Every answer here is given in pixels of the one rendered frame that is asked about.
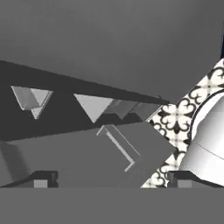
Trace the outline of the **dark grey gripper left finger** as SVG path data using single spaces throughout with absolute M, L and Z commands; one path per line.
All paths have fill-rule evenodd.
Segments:
M 0 185 L 0 188 L 27 187 L 27 188 L 58 188 L 59 173 L 57 171 L 34 171 L 26 178 Z

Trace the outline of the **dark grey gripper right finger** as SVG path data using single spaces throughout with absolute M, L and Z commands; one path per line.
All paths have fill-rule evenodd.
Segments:
M 202 180 L 190 171 L 169 171 L 168 188 L 222 188 L 222 185 Z

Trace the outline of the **white rounded object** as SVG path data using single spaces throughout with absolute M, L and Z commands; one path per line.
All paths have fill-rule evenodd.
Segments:
M 210 95 L 196 110 L 179 169 L 224 186 L 224 91 Z

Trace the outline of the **grey appliance door panel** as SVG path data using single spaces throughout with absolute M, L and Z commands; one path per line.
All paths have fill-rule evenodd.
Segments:
M 0 86 L 175 103 L 223 26 L 224 0 L 0 0 Z

